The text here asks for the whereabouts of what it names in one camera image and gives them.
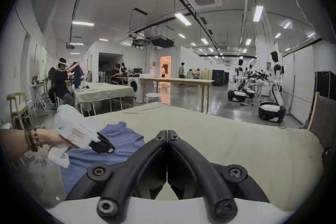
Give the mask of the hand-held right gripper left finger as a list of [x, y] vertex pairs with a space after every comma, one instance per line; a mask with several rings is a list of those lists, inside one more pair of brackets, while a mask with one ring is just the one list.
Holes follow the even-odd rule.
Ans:
[[139, 148], [125, 162], [89, 167], [66, 201], [99, 197], [96, 212], [110, 224], [126, 220], [131, 197], [154, 200], [166, 183], [167, 131]]

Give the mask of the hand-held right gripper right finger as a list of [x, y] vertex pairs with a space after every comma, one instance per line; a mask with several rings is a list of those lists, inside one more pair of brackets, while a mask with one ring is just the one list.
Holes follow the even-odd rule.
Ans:
[[179, 200], [202, 197], [211, 223], [228, 223], [237, 216], [234, 198], [270, 203], [246, 168], [209, 162], [172, 130], [168, 131], [168, 184]]

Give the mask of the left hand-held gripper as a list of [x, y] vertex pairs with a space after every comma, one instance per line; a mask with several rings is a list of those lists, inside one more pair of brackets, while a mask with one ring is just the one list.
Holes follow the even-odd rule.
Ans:
[[112, 154], [115, 151], [115, 146], [109, 139], [91, 128], [86, 123], [85, 117], [70, 105], [58, 107], [53, 124], [62, 142], [57, 146], [51, 146], [48, 159], [62, 168], [69, 167], [67, 151], [71, 146], [76, 149], [92, 149], [98, 154]]

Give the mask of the person's left hand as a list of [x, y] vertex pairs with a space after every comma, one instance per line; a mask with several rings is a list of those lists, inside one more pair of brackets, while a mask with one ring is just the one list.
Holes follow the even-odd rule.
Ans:
[[53, 129], [35, 129], [34, 139], [38, 146], [48, 145], [50, 147], [58, 147], [67, 145], [69, 149], [78, 149], [76, 145], [67, 141]]

